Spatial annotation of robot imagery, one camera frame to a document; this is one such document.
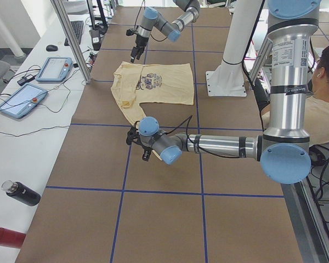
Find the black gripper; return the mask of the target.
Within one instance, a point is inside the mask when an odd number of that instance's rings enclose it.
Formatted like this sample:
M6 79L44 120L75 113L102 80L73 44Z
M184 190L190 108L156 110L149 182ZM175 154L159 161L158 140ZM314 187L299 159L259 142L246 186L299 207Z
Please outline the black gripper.
M151 149L151 147L142 143L136 124L131 126L130 130L127 132L126 144L130 146L132 143L140 145L143 149Z
M149 38L141 35L137 35L135 43L136 47L133 47L131 51L131 63L134 62L135 58L139 60L148 44Z

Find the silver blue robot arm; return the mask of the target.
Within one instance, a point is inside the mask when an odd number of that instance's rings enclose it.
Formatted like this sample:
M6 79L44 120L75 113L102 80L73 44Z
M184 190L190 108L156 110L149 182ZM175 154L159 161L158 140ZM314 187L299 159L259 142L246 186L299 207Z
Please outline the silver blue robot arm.
M135 47L131 52L131 63L139 60L144 52L152 29L157 28L168 40L175 42L181 35L182 30L191 22L196 22L200 15L200 4L198 1L174 1L184 12L173 22L169 22L163 15L153 7L146 7L141 23L126 31L127 36L136 35Z
M167 164L183 151L209 153L221 158L254 158L264 173L281 184L302 181L310 172L309 133L304 129L308 92L310 37L319 25L319 1L238 1L221 64L206 72L209 96L242 95L243 61L262 8L269 9L262 51L272 53L270 94L255 99L263 123L256 138L213 136L164 131L153 117L138 120L127 134L128 145L144 149L143 160L156 153Z

